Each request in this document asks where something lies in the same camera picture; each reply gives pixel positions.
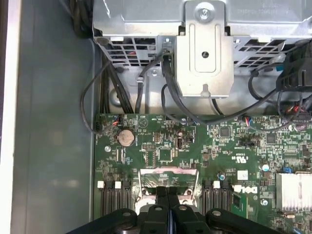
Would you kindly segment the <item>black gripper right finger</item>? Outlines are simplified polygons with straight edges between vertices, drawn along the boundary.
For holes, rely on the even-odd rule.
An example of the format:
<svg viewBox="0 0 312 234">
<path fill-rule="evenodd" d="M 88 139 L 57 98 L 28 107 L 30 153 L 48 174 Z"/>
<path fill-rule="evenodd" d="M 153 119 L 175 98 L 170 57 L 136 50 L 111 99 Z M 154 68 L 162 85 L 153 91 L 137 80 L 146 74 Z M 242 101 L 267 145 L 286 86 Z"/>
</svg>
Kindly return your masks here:
<svg viewBox="0 0 312 234">
<path fill-rule="evenodd" d="M 168 188 L 168 200 L 178 234 L 278 234 L 263 226 L 222 209 L 212 209 L 202 215 L 189 205 L 180 204 L 177 188 Z"/>
</svg>

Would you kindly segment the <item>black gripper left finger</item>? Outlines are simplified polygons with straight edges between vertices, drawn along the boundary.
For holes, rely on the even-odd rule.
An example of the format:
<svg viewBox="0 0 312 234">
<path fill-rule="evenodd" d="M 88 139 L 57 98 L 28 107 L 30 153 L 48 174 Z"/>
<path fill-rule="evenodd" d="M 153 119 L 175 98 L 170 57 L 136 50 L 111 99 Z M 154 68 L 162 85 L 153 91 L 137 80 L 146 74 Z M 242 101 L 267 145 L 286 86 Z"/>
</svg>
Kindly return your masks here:
<svg viewBox="0 0 312 234">
<path fill-rule="evenodd" d="M 156 203 L 145 205 L 137 214 L 121 208 L 93 220 L 70 234 L 165 234 L 168 229 L 169 200 L 166 187 L 156 188 Z"/>
</svg>

